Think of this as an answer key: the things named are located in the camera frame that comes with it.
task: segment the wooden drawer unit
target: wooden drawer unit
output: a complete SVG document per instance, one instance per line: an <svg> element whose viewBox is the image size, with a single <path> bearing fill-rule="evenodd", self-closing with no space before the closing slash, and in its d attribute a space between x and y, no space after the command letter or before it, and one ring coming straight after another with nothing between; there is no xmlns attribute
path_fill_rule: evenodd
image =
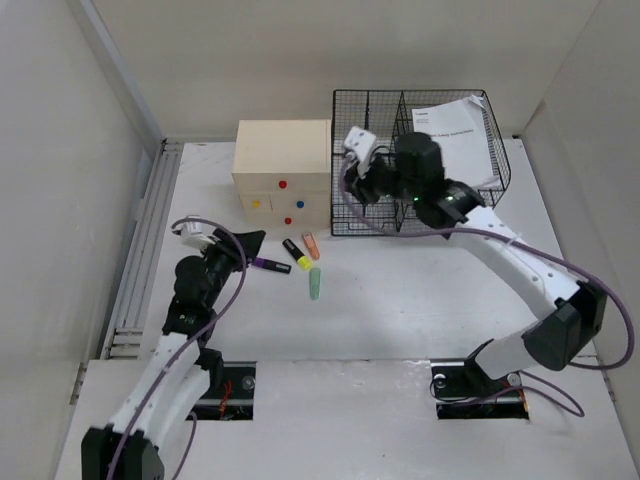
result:
<svg viewBox="0 0 640 480"><path fill-rule="evenodd" d="M328 225L331 121L241 121L232 174L251 223Z"/></svg>

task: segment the white tabletop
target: white tabletop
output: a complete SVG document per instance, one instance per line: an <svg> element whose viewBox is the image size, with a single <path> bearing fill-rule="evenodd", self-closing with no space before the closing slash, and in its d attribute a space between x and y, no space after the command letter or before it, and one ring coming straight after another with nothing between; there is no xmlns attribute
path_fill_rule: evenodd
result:
<svg viewBox="0 0 640 480"><path fill-rule="evenodd" d="M81 478L83 435L105 424L143 368L89 364L56 480ZM530 421L437 420L426 361L261 361L254 420L199 422L180 480L637 480L600 373L531 372L575 394L587 417L528 394ZM163 459L167 480L190 428Z"/></svg>
<svg viewBox="0 0 640 480"><path fill-rule="evenodd" d="M522 145L507 141L506 147L513 179L496 210L531 244L559 254ZM169 222L197 213L235 231L250 228L231 183L232 155L233 144L186 146ZM289 261L284 235L269 231L261 256ZM530 421L436 419L428 362L394 359L466 356L532 320L524 303L471 255L438 239L334 239L327 231L316 239L320 300L309 300L307 275L295 266L288 276L251 269L246 289L217 326L211 345L225 359L258 360L255 417L200 422L181 480L638 479L599 372L532 369L574 394L585 419L532 394ZM165 319L173 268L192 253L165 234L147 351ZM593 353L589 345L583 361L595 362ZM314 361L290 361L300 359ZM351 359L377 360L336 361ZM90 363L58 480L80 478L84 433L104 425L144 366L141 360ZM164 459L167 478L189 428Z"/></svg>
<svg viewBox="0 0 640 480"><path fill-rule="evenodd" d="M506 142L511 186L497 213L532 245L560 254L522 143ZM188 144L169 224L189 214L232 231L251 230L233 180L233 143ZM282 247L303 248L304 229L267 232L260 256L293 263ZM322 269L320 299L309 300L308 274L251 269L238 302L216 326L210 346L227 360L403 359L466 356L480 343L531 323L524 302L469 253L443 239L335 238L315 232ZM173 296L174 267L195 251L165 232L142 343L154 348ZM231 296L232 276L215 308ZM589 346L585 353L594 353Z"/></svg>

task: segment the paper document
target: paper document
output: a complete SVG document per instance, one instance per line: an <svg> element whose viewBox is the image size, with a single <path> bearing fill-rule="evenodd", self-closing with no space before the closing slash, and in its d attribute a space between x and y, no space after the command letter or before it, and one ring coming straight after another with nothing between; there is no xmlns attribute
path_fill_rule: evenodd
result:
<svg viewBox="0 0 640 480"><path fill-rule="evenodd" d="M482 101L470 97L437 107L413 109L413 129L440 145L445 175L471 187L495 183L484 128Z"/></svg>

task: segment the rectangular opening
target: rectangular opening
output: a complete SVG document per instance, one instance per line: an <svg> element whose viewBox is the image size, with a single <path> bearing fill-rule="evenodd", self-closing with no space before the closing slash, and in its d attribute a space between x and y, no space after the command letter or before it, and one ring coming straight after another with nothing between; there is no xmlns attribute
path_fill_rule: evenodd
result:
<svg viewBox="0 0 640 480"><path fill-rule="evenodd" d="M195 404L198 421L253 420L255 363L225 363L222 383L210 388Z"/></svg>
<svg viewBox="0 0 640 480"><path fill-rule="evenodd" d="M486 402L479 405L460 406L438 403L436 413L439 420L480 420L494 418L529 419L529 412L522 401Z"/></svg>

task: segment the black wire mesh basket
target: black wire mesh basket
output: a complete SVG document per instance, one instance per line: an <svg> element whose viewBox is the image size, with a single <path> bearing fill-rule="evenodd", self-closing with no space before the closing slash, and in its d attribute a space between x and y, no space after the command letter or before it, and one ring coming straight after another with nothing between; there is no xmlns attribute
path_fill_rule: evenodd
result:
<svg viewBox="0 0 640 480"><path fill-rule="evenodd" d="M483 119L493 174L498 181L489 188L478 188L487 206L494 207L511 180L511 167L502 143L500 129L484 90L335 90L331 123L331 234L334 236L383 235L360 222L340 194L340 169L344 161L343 142L354 125L370 130L377 144L393 155L395 139L413 131L411 110L453 102L469 95L484 105ZM364 216L376 227L392 232L428 229L418 220L410 203L381 198L375 205L362 206Z"/></svg>

